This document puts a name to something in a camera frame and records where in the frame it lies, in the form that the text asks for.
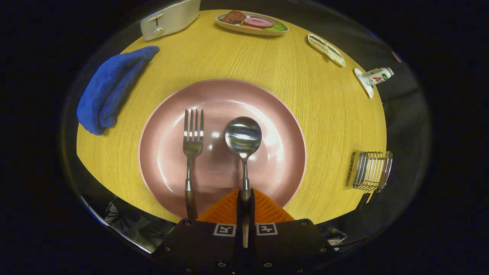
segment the blue towel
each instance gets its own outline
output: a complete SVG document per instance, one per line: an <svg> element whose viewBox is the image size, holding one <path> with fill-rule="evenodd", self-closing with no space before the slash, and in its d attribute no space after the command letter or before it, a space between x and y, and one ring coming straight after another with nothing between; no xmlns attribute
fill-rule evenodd
<svg viewBox="0 0 489 275"><path fill-rule="evenodd" d="M78 121L87 131L100 136L115 123L121 98L128 95L140 73L157 52L158 46L147 46L115 55L100 65L76 110Z"/></svg>

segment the spoon bowl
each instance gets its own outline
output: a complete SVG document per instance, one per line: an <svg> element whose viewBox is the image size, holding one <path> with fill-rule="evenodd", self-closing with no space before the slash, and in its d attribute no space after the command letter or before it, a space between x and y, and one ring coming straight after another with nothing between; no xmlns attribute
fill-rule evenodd
<svg viewBox="0 0 489 275"><path fill-rule="evenodd" d="M226 126L224 139L231 152L246 161L260 147L262 129L250 117L237 117Z"/></svg>

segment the metal rack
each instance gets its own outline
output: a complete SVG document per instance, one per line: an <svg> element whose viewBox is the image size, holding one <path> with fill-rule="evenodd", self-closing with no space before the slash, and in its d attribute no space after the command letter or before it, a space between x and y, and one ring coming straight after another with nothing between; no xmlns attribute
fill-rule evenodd
<svg viewBox="0 0 489 275"><path fill-rule="evenodd" d="M392 152L354 152L346 185L354 189L381 192L391 172Z"/></svg>

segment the fork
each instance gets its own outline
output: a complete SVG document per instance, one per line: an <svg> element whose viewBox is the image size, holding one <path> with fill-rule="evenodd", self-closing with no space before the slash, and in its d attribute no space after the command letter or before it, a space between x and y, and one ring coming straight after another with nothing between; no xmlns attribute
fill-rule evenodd
<svg viewBox="0 0 489 275"><path fill-rule="evenodd" d="M187 217L190 220L197 219L197 207L195 204L195 194L192 188L192 160L202 151L204 142L204 110L200 111L200 131L197 122L199 112L195 110L195 124L193 109L190 109L190 124L188 124L188 110L185 109L185 122L183 125L183 153L187 156L187 179L185 180L185 204L187 206Z"/></svg>

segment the fork tines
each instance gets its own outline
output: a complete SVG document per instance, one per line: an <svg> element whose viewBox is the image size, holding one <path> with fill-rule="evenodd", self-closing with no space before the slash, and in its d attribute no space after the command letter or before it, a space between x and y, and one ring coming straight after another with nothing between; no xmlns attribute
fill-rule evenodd
<svg viewBox="0 0 489 275"><path fill-rule="evenodd" d="M188 123L189 112L185 109L185 122L183 128L183 141L203 142L204 140L204 110L200 111L200 130L199 130L199 112L197 109L190 109L190 124Z"/></svg>

